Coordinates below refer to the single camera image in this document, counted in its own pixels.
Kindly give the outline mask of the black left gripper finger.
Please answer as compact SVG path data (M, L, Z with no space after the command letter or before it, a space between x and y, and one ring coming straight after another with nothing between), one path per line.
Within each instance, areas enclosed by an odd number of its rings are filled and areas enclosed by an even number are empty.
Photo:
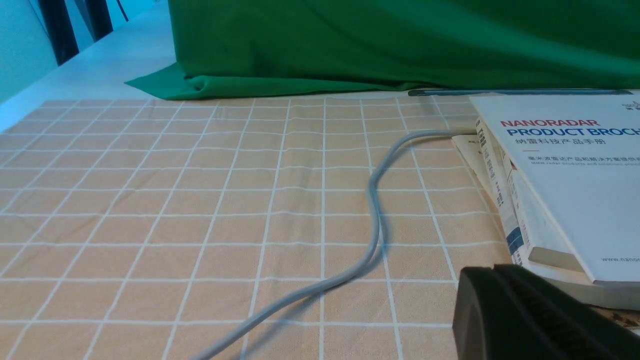
M637 334L512 264L467 266L452 321L460 360L637 360Z

